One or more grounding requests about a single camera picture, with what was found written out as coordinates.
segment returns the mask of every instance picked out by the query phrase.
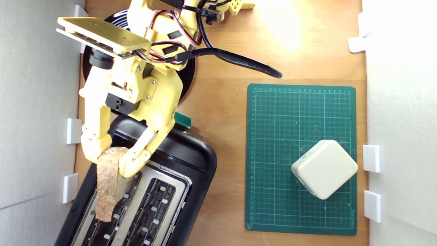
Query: wooden table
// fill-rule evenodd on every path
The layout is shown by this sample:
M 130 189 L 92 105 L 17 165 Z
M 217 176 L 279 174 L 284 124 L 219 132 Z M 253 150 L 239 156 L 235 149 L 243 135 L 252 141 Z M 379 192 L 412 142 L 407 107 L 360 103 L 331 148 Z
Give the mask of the wooden table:
M 87 0 L 90 16 L 106 18 L 128 8 L 129 0 Z M 364 54 L 351 54 L 347 39 L 358 35 L 360 0 L 258 0 L 253 10 L 207 26 L 211 43 L 280 70 L 282 79 L 233 66 L 214 56 L 197 58 L 191 89 L 178 111 L 215 149 L 218 167 L 187 245 L 368 245 L 364 217 L 362 148 L 366 134 Z M 250 83 L 347 85 L 357 89 L 358 232 L 356 236 L 250 232 L 244 228 L 246 91 Z M 83 117 L 83 100 L 79 117 Z M 89 162 L 80 146 L 76 172 Z

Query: cutting mat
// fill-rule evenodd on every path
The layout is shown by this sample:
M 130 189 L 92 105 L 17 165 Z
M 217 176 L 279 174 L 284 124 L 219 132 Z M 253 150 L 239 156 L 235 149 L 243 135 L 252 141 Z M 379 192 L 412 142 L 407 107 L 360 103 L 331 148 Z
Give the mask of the cutting mat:
M 357 160 L 355 88 L 250 84 L 247 90 L 246 216 L 253 231 L 357 233 L 357 176 L 320 200 L 291 165 L 322 139 Z

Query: white wall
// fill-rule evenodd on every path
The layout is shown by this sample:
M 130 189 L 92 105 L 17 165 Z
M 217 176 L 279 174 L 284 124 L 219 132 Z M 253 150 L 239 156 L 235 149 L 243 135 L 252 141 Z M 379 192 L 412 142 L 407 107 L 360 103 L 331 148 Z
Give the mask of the white wall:
M 79 46 L 57 33 L 57 17 L 85 0 L 1 0 L 0 245 L 53 245 L 71 204 L 63 176 L 75 145 Z
M 363 0 L 373 16 L 366 38 L 368 143 L 381 147 L 382 222 L 370 246 L 437 245 L 437 2 Z

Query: white cube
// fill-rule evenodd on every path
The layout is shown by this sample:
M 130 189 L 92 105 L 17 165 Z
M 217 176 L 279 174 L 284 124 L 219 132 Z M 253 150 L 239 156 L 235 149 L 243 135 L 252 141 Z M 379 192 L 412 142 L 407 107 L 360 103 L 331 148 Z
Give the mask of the white cube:
M 305 188 L 319 199 L 328 199 L 357 173 L 358 165 L 334 140 L 321 140 L 291 165 Z

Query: white bracket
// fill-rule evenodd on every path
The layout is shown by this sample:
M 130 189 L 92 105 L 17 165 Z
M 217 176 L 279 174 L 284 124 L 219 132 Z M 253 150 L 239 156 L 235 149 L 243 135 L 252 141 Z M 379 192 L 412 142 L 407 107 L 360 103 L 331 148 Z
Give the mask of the white bracket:
M 78 4 L 74 6 L 74 17 L 88 17 L 88 13 Z M 83 54 L 85 51 L 85 44 L 80 43 L 80 53 Z
M 364 191 L 364 216 L 381 223 L 381 195 Z
M 69 118 L 67 120 L 67 144 L 80 144 L 81 135 L 82 120 Z
M 349 51 L 357 53 L 366 50 L 366 36 L 371 34 L 373 21 L 367 12 L 358 14 L 358 37 L 351 37 L 347 40 Z
M 79 174 L 73 173 L 64 177 L 64 190 L 62 195 L 62 203 L 67 203 L 77 195 L 77 187 L 79 185 Z
M 381 172 L 378 145 L 363 145 L 363 166 L 365 171 Z

